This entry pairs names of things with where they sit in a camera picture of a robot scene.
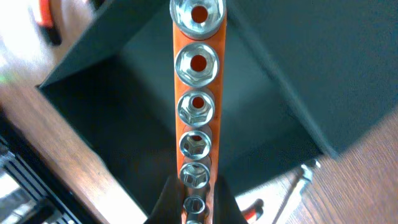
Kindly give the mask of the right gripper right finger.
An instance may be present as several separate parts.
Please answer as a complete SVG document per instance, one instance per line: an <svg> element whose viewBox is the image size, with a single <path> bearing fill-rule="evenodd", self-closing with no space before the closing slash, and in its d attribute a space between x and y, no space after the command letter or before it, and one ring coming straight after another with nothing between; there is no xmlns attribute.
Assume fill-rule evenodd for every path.
<svg viewBox="0 0 398 224"><path fill-rule="evenodd" d="M214 193L214 224L248 224L223 176L218 176Z"/></svg>

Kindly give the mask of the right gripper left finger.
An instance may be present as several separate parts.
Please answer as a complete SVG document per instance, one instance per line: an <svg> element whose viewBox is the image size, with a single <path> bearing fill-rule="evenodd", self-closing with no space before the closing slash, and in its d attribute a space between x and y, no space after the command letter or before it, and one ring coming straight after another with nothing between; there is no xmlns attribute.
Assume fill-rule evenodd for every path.
<svg viewBox="0 0 398 224"><path fill-rule="evenodd" d="M144 224L181 224L182 204L183 185L176 175L171 175Z"/></svg>

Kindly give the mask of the red diagonal cutting pliers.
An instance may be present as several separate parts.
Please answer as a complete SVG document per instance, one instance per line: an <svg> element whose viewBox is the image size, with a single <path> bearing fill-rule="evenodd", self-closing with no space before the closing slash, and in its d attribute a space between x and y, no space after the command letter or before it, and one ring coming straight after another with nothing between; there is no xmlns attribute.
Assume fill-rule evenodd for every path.
<svg viewBox="0 0 398 224"><path fill-rule="evenodd" d="M264 214L263 210L264 201L262 199L257 199L252 205L247 209L243 210L242 216L247 221L248 224L253 224Z"/></svg>

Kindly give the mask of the silver ratchet wrench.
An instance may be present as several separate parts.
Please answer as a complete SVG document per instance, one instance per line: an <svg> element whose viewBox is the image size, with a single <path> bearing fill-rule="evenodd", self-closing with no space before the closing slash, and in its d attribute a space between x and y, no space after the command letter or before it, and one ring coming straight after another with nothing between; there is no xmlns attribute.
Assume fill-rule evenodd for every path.
<svg viewBox="0 0 398 224"><path fill-rule="evenodd" d="M321 168L316 159L310 159L299 167L296 179L285 196L272 224L285 224L302 201L303 193L312 183L314 170Z"/></svg>

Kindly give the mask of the orange socket holder rail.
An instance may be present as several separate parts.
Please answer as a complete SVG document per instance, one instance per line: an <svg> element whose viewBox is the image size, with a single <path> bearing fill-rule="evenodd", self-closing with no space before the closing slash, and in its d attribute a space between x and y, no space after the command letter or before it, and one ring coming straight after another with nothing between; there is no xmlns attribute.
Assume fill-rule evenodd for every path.
<svg viewBox="0 0 398 224"><path fill-rule="evenodd" d="M213 223L226 43L225 0L171 0L182 223Z"/></svg>

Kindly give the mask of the orange black needle-nose pliers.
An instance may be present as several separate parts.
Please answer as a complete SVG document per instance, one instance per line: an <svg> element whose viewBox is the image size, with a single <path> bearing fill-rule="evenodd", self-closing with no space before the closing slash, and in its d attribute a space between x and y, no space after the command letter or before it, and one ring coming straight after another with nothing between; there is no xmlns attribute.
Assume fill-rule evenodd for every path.
<svg viewBox="0 0 398 224"><path fill-rule="evenodd" d="M30 0L34 21L46 44L59 46L62 38L54 22L50 0Z"/></svg>

